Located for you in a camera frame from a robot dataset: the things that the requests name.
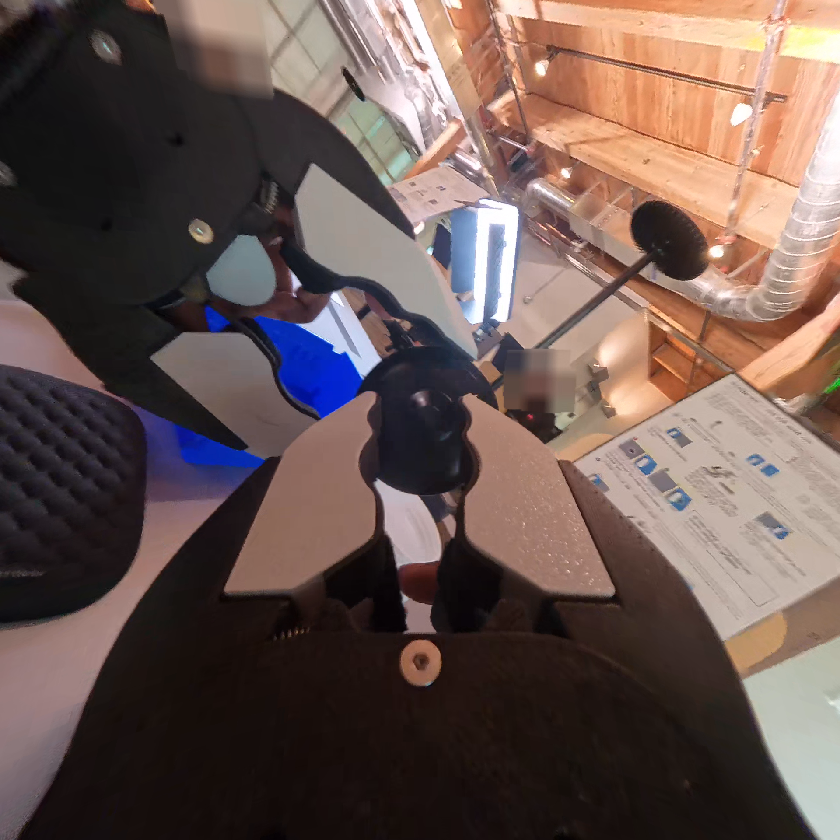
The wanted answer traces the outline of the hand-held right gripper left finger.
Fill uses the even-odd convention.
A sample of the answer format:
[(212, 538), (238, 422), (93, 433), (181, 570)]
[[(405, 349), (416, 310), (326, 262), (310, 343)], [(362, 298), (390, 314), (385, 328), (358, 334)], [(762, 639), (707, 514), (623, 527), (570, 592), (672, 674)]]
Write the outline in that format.
[(227, 598), (278, 597), (304, 626), (328, 600), (349, 608), (371, 601), (370, 629), (406, 630), (373, 486), (379, 430), (379, 397), (363, 392), (288, 447), (227, 578)]

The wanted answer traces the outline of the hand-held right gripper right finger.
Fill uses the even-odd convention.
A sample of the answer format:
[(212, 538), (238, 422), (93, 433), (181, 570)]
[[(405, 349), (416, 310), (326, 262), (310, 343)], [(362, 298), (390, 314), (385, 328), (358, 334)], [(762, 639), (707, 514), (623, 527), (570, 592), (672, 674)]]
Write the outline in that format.
[(520, 605), (534, 629), (556, 602), (609, 603), (615, 585), (553, 452), (477, 396), (461, 404), (469, 480), (437, 570), (434, 628), (479, 631), (499, 602)]

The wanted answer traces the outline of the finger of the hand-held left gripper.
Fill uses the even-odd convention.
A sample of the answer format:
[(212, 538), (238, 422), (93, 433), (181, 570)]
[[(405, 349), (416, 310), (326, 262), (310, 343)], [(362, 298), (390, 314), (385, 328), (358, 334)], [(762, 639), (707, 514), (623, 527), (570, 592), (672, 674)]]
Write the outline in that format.
[(295, 194), (282, 258), (306, 291), (362, 291), (421, 342), (477, 358), (476, 341), (443, 272), (417, 241), (315, 164)]
[(222, 332), (184, 332), (150, 359), (250, 455), (283, 455), (320, 419), (284, 386), (280, 352), (252, 318)]

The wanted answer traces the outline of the blue plastic bin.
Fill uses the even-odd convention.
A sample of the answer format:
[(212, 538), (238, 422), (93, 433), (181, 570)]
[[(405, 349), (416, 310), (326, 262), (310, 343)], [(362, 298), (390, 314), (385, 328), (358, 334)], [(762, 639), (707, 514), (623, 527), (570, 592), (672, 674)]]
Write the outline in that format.
[[(307, 324), (259, 317), (256, 323), (281, 357), (280, 380), (288, 392), (319, 415), (352, 400), (379, 356), (365, 337), (349, 303), (334, 293), (328, 306)], [(264, 458), (219, 444), (175, 426), (183, 460), (194, 466), (258, 467)]]

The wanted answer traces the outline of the black bottle lid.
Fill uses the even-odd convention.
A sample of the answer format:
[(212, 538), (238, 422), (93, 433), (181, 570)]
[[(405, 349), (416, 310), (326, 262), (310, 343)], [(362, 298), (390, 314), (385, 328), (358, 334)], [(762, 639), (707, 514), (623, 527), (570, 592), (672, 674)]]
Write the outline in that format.
[(364, 392), (379, 401), (379, 480), (415, 496), (444, 494), (471, 481), (476, 463), (466, 445), (463, 398), (498, 409), (490, 383), (472, 362), (439, 347), (399, 350), (365, 376), (357, 393)]

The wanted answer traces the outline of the person's left hand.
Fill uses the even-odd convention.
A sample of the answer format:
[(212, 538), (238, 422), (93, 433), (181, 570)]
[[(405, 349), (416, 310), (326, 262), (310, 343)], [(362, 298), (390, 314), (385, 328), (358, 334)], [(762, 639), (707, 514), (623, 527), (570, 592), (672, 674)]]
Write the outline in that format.
[(262, 238), (260, 243), (274, 268), (276, 289), (271, 299), (257, 308), (257, 316), (298, 324), (314, 321), (328, 306), (330, 294), (317, 294), (303, 286), (294, 286), (292, 273), (280, 254), (279, 237)]

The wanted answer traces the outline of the person's right hand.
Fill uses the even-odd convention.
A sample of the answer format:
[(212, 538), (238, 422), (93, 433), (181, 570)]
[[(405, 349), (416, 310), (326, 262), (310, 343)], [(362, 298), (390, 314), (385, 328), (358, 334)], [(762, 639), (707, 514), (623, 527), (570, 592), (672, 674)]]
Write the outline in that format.
[(408, 600), (432, 605), (438, 591), (438, 568), (440, 562), (407, 563), (402, 566), (397, 577), (400, 590)]

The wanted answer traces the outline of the printed instruction board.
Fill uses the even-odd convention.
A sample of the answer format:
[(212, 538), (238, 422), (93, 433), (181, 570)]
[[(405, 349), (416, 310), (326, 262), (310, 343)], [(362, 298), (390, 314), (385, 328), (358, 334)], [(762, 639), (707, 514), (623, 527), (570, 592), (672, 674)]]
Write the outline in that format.
[(574, 465), (682, 575), (744, 676), (838, 639), (838, 446), (736, 374)]
[(403, 214), (417, 226), (461, 207), (470, 207), (489, 193), (448, 165), (387, 186)]

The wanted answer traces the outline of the studio light panel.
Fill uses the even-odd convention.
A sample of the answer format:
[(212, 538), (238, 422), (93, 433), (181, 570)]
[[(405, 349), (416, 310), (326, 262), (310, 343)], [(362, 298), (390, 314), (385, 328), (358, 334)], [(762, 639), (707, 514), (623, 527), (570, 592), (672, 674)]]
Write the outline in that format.
[(450, 280), (469, 324), (510, 319), (516, 288), (522, 220), (519, 209), (483, 197), (449, 217)]

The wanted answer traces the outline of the black quilted pad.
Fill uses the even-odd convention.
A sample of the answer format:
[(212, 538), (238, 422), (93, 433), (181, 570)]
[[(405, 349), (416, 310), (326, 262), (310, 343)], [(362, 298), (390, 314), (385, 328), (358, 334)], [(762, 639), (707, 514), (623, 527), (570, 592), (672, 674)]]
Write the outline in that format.
[(2, 365), (2, 624), (75, 613), (121, 582), (140, 547), (146, 479), (130, 407)]

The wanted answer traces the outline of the black floor lamp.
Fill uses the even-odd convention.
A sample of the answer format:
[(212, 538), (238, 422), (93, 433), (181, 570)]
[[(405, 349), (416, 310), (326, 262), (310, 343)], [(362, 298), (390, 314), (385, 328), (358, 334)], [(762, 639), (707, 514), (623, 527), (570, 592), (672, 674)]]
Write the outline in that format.
[(677, 206), (657, 199), (646, 201), (634, 209), (630, 229), (641, 256), (537, 343), (536, 350), (550, 348), (647, 266), (655, 266), (660, 273), (679, 282), (694, 280), (708, 268), (707, 241), (698, 226)]

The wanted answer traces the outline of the ceiling track light rail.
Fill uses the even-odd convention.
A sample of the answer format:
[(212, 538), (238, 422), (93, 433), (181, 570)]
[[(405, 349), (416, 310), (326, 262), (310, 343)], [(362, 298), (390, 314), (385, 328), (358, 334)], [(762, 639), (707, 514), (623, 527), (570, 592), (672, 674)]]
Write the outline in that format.
[(745, 123), (754, 113), (762, 113), (767, 106), (777, 103), (785, 104), (787, 95), (763, 90), (756, 87), (746, 87), (738, 83), (708, 78), (684, 71), (671, 70), (657, 66), (650, 66), (626, 59), (599, 56), (570, 47), (556, 45), (541, 45), (527, 41), (533, 57), (539, 56), (534, 63), (533, 74), (540, 78), (547, 78), (553, 62), (567, 69), (566, 76), (570, 78), (564, 85), (567, 88), (575, 86), (581, 91), (579, 99), (595, 102), (597, 99), (611, 98), (616, 105), (615, 110), (629, 97), (628, 91), (632, 84), (643, 77), (656, 77), (668, 82), (674, 82), (683, 87), (706, 88), (725, 93), (737, 99), (733, 107), (730, 123), (738, 126)]

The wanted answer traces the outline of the silver ventilation duct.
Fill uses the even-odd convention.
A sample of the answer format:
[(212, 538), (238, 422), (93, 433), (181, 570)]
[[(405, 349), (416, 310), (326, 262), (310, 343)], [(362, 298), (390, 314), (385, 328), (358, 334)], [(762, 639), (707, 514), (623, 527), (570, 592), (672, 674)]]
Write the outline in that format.
[[(539, 143), (725, 227), (733, 164), (533, 94), (524, 110)], [(733, 274), (707, 268), (682, 285), (683, 297), (720, 317), (749, 322), (780, 320), (804, 305), (838, 236), (838, 131), (835, 96), (797, 191), (753, 171), (744, 174), (734, 233), (771, 250), (760, 281), (738, 285)]]

